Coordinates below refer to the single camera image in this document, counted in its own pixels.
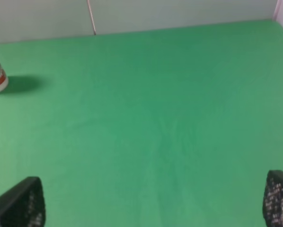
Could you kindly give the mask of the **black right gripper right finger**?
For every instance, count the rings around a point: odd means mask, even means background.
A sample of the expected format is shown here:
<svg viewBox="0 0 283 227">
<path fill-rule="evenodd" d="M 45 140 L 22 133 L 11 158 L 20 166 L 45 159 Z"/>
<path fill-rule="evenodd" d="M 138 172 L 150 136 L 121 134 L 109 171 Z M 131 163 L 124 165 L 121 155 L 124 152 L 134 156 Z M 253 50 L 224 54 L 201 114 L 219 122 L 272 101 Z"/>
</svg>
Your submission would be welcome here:
<svg viewBox="0 0 283 227">
<path fill-rule="evenodd" d="M 283 227 L 282 170 L 270 170 L 267 174 L 262 213 L 267 227 Z"/>
</svg>

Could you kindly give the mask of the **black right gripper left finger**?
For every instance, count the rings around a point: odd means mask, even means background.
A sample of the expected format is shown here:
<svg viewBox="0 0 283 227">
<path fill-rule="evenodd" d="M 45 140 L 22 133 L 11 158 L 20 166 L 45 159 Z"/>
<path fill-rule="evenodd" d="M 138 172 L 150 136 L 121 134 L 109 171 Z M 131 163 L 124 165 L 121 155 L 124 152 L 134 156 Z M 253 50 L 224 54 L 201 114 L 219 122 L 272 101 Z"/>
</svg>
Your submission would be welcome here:
<svg viewBox="0 0 283 227">
<path fill-rule="evenodd" d="M 0 227 L 43 227 L 45 199 L 39 177 L 27 177 L 0 196 Z"/>
</svg>

